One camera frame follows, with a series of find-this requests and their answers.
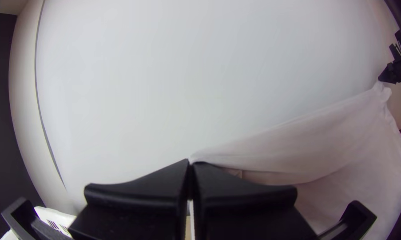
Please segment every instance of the black mount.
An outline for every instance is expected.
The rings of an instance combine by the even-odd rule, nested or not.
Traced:
[[[208,163],[182,160],[122,184],[89,184],[86,207],[69,227],[76,240],[183,240],[193,200],[197,240],[358,240],[376,216],[357,201],[316,235],[294,207],[293,186],[254,184]],[[18,199],[2,216],[22,240],[69,240]]]

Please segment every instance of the white fabric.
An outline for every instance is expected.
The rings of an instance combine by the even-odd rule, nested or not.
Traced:
[[[257,183],[294,184],[295,206],[317,233],[358,200],[377,215],[365,239],[386,239],[401,212],[401,135],[386,106],[390,95],[377,82],[269,131],[201,150],[191,162],[241,169]]]

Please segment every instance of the dark background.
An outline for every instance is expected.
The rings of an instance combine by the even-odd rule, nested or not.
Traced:
[[[0,13],[0,213],[18,197],[43,206],[18,149],[8,92],[9,53],[17,16]],[[0,215],[0,238],[9,230]]]

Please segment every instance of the white backdrop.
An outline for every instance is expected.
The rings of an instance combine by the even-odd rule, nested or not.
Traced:
[[[67,191],[143,176],[370,89],[387,45],[358,0],[48,0],[40,109]]]

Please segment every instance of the wrinkled cloth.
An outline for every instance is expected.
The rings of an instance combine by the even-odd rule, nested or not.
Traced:
[[[358,200],[377,215],[364,239],[386,239],[401,212],[401,135],[372,89],[244,139],[200,150],[205,161],[261,184],[293,184],[295,207],[316,233]]]

